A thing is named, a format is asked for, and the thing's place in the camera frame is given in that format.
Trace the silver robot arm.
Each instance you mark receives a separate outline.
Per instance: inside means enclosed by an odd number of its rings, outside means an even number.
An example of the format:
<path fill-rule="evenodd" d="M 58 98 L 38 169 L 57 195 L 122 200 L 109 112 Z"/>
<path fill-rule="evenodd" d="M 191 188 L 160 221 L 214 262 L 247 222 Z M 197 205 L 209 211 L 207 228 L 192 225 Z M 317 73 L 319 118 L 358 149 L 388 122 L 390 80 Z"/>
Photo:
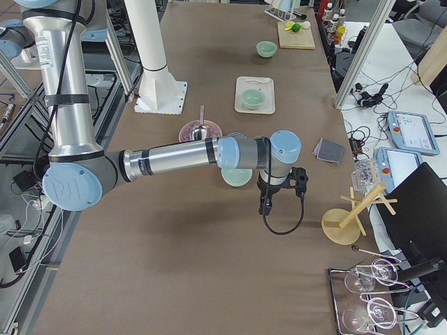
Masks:
<path fill-rule="evenodd" d="M 272 196 L 283 188 L 299 198 L 307 190 L 305 171 L 295 166 L 300 138 L 290 131 L 270 137 L 209 137 L 140 151 L 106 153 L 96 141 L 81 37 L 107 34 L 104 1 L 21 1 L 22 20 L 35 38 L 50 115 L 54 146 L 43 174 L 43 192 L 68 211 L 95 205 L 107 192 L 138 177 L 218 165 L 259 172 L 260 214 L 272 208 Z"/>

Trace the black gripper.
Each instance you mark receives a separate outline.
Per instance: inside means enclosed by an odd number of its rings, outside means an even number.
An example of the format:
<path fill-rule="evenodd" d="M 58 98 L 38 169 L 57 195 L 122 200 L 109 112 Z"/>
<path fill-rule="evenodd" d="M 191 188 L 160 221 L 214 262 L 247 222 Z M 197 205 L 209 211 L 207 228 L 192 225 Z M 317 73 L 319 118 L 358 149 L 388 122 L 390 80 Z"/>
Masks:
<path fill-rule="evenodd" d="M 302 167 L 292 167 L 287 176 L 271 177 L 267 171 L 259 172 L 257 186 L 261 191 L 258 213 L 269 216 L 272 209 L 272 196 L 281 189 L 294 189 L 297 197 L 302 198 L 307 192 L 309 178 Z"/>

